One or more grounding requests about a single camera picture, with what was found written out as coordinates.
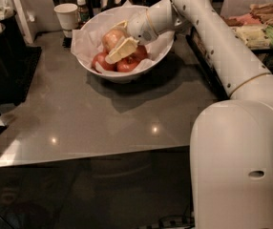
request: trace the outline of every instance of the robotic arm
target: robotic arm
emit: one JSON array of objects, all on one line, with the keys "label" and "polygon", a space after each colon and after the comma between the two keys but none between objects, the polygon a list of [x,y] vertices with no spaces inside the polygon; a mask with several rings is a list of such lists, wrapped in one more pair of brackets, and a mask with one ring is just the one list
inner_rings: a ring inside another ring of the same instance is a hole
[{"label": "robotic arm", "polygon": [[147,44],[186,21],[198,31],[230,100],[204,110],[191,134],[197,229],[273,229],[273,74],[209,0],[162,0],[128,21]]}]

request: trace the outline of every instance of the gray countertop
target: gray countertop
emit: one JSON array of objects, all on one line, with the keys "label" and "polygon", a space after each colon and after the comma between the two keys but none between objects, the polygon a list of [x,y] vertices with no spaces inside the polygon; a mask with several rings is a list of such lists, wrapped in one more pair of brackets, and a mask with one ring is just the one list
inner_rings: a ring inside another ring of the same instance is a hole
[{"label": "gray countertop", "polygon": [[189,145],[195,119],[217,101],[183,37],[128,84],[88,73],[62,41],[61,31],[37,38],[26,101],[0,107],[0,167]]}]

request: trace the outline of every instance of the paper cup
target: paper cup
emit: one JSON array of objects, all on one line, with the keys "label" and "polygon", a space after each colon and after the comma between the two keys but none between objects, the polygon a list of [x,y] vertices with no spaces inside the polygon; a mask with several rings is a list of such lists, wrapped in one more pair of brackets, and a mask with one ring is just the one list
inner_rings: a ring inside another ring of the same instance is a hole
[{"label": "paper cup", "polygon": [[66,37],[72,38],[72,30],[78,28],[76,4],[60,4],[54,8],[62,31]]}]

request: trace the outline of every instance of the white bowl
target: white bowl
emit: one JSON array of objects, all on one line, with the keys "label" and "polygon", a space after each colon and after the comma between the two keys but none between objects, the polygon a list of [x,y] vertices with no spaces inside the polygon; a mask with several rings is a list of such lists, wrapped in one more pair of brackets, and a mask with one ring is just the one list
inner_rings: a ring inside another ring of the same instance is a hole
[{"label": "white bowl", "polygon": [[123,5],[110,10],[103,11],[85,24],[81,30],[73,31],[72,53],[79,63],[90,73],[115,83],[128,83],[149,72],[170,51],[174,43],[174,32],[168,31],[148,45],[146,49],[149,60],[141,61],[130,73],[106,72],[98,73],[92,66],[92,59],[102,52],[102,36],[109,29],[123,20],[129,19],[136,12],[146,10],[147,7],[137,5]]}]

